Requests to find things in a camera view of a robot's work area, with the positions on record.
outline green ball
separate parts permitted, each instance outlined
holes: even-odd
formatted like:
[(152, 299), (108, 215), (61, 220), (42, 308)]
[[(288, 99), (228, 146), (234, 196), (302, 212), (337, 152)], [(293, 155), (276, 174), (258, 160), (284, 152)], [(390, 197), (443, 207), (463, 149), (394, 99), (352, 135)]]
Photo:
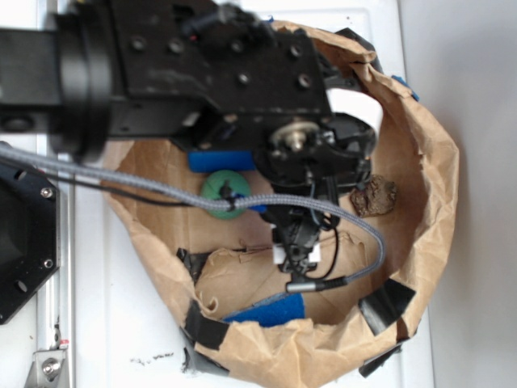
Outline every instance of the green ball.
[[(249, 196), (251, 194), (250, 185), (242, 175), (231, 170), (220, 170), (211, 174), (207, 180), (204, 181), (203, 187), (201, 188), (201, 196), (209, 200), (219, 200), (221, 198), (219, 191), (227, 181), (232, 192), (241, 196)], [(209, 210), (208, 212), (215, 218), (231, 220), (240, 216), (245, 211), (245, 209), (236, 209), (232, 212), (221, 210)]]

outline black metal bracket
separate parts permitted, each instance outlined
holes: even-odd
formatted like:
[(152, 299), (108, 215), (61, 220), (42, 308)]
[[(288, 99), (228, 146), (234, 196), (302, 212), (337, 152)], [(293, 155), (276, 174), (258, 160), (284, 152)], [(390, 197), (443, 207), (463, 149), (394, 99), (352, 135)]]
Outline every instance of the black metal bracket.
[(45, 178), (0, 163), (0, 324), (57, 270), (58, 191)]

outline brown rock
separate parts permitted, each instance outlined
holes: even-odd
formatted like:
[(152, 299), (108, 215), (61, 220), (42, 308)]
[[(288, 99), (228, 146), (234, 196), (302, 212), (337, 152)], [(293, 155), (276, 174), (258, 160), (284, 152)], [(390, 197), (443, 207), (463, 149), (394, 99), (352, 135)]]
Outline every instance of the brown rock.
[(372, 175), (372, 180), (363, 191), (354, 190), (350, 199), (361, 218), (380, 216), (391, 212), (397, 200), (397, 186), (381, 175)]

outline brown paper bag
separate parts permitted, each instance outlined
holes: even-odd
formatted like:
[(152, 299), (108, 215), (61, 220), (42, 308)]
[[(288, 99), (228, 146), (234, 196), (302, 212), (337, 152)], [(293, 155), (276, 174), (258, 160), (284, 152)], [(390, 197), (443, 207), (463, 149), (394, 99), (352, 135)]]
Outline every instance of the brown paper bag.
[[(278, 29), (300, 26), (276, 22)], [(344, 74), (352, 71), (385, 108), (380, 140), (372, 156), (374, 173), (396, 183), (396, 208), (368, 218), (384, 236), (384, 267), (346, 287), (305, 295), (307, 319), (262, 328), (232, 323), (218, 350), (195, 346), (229, 370), (231, 377), (270, 388), (314, 388), (361, 366), (410, 338), (447, 263), (457, 201), (458, 149), (436, 119), (412, 97), (409, 88), (378, 73), (368, 63), (376, 54), (347, 38), (304, 27)], [(186, 155), (168, 141), (110, 144), (110, 168), (200, 192), (205, 176), (187, 168)], [(257, 172), (245, 173), (254, 194), (271, 192)], [(221, 318), (284, 291), (288, 276), (272, 263), (271, 231), (257, 213), (222, 221), (200, 209), (158, 208), (134, 200), (108, 197), (131, 235), (132, 243), (162, 300), (179, 326), (185, 325), (191, 301), (204, 316)], [(341, 205), (352, 211), (348, 197)], [(376, 244), (362, 230), (342, 221), (336, 276), (371, 263)], [(174, 255), (214, 251), (196, 286)], [(246, 253), (236, 250), (246, 249)], [(334, 241), (322, 235), (320, 275), (330, 265)], [(388, 278), (416, 292), (397, 323), (377, 336), (367, 325), (358, 300)]]

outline screw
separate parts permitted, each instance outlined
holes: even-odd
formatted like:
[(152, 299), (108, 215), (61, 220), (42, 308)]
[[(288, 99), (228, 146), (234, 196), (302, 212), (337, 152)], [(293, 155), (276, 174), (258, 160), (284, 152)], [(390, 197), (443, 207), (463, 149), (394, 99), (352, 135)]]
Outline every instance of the screw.
[(133, 50), (141, 53), (147, 47), (147, 41), (141, 36), (134, 36), (131, 38), (131, 47)]
[(44, 199), (49, 200), (54, 196), (54, 191), (51, 188), (42, 188), (40, 194)]
[(223, 119), (225, 120), (225, 122), (227, 122), (228, 124), (232, 124), (234, 123), (235, 121), (239, 120), (239, 116), (235, 115), (235, 114), (230, 114), (230, 115), (225, 115), (223, 117)]
[(174, 38), (170, 40), (169, 44), (167, 45), (167, 48), (171, 53), (181, 54), (185, 49), (185, 45), (181, 40)]
[(242, 53), (244, 51), (244, 44), (240, 40), (234, 40), (229, 47), (235, 53)]
[(201, 143), (200, 144), (200, 148), (202, 150), (209, 150), (212, 148), (212, 143), (209, 143), (208, 141), (204, 142), (204, 143)]
[(41, 370), (49, 381), (52, 381), (59, 374), (60, 369), (61, 364), (55, 358), (49, 358), (41, 365)]
[(301, 56), (301, 47), (297, 44), (293, 44), (289, 48), (289, 52), (291, 53), (293, 58), (299, 58)]
[(237, 76), (237, 79), (242, 85), (247, 85), (248, 83), (250, 83), (250, 77), (244, 73), (240, 73)]
[(301, 131), (289, 133), (285, 137), (285, 145), (291, 149), (292, 152), (300, 152), (304, 149), (307, 136)]
[(310, 77), (307, 74), (300, 74), (298, 76), (298, 85), (303, 89), (309, 89), (311, 85)]

